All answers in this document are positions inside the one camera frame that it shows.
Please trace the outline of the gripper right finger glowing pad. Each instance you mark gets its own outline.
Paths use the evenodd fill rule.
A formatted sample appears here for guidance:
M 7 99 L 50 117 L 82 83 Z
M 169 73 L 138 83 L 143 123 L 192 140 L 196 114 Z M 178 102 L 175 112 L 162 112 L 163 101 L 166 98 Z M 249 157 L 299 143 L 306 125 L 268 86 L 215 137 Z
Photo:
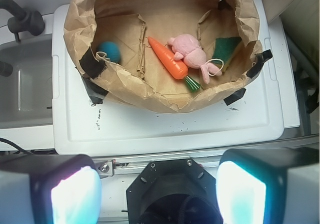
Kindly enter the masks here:
M 320 152 L 228 149 L 216 173 L 216 198 L 226 224 L 318 224 Z

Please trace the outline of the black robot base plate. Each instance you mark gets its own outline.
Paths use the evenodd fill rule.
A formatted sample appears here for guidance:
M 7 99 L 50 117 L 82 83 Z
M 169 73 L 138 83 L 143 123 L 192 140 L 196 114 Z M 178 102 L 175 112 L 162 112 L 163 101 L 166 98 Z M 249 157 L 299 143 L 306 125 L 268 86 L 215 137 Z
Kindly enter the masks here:
M 126 190 L 131 224 L 222 224 L 216 179 L 193 159 L 153 161 Z

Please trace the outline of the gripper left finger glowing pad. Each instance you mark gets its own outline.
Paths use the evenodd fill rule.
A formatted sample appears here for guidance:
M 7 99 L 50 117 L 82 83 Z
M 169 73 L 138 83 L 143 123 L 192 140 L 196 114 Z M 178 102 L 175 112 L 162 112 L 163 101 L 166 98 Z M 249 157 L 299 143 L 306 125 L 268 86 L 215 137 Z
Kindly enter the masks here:
M 87 155 L 0 158 L 2 224 L 95 224 L 102 184 Z

